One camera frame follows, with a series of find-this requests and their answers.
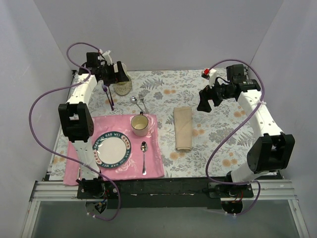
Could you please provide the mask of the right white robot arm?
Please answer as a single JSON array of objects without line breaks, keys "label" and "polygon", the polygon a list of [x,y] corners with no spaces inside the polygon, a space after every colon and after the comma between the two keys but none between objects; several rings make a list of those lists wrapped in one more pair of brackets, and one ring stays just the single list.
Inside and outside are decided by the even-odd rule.
[{"label": "right white robot arm", "polygon": [[209,85],[199,92],[197,110],[209,113],[209,101],[217,107],[226,99],[235,99],[245,111],[256,141],[247,153],[245,163],[220,181],[213,179],[205,191],[211,198],[235,197],[243,193],[251,197],[251,182],[287,168],[295,139],[276,124],[263,101],[262,84],[248,78],[242,63],[228,66],[226,75],[227,79],[220,84],[215,69],[206,68],[202,71],[201,76],[209,80]]}]

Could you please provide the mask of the silver fork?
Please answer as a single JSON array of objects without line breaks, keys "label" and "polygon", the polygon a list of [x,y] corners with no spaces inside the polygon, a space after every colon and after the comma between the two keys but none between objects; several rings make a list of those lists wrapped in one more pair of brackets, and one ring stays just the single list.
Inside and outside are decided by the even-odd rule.
[{"label": "silver fork", "polygon": [[145,113],[146,114],[149,114],[149,110],[148,108],[146,107],[146,104],[145,104],[145,101],[144,101],[144,96],[142,94],[139,94],[139,99],[140,101],[142,102],[143,106],[144,106],[144,110],[145,110]]}]

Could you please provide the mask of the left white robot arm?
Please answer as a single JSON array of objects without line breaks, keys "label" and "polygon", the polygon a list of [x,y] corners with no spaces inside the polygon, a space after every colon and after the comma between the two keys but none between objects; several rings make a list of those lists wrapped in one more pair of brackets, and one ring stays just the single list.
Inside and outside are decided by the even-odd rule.
[{"label": "left white robot arm", "polygon": [[86,62],[79,68],[78,83],[65,104],[58,107],[59,118],[64,136],[66,136],[81,162],[81,178],[76,181],[85,193],[94,198],[105,194],[102,178],[95,171],[100,169],[95,161],[91,137],[94,123],[88,109],[88,103],[94,88],[101,81],[105,86],[129,81],[126,66],[118,61],[113,63],[110,51],[86,53]]}]

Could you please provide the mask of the beige linen napkin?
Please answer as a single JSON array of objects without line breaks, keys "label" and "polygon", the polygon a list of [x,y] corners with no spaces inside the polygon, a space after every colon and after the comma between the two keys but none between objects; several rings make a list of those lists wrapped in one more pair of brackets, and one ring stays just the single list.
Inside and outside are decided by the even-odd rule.
[{"label": "beige linen napkin", "polygon": [[174,108],[175,149],[189,152],[192,150],[193,119],[191,107]]}]

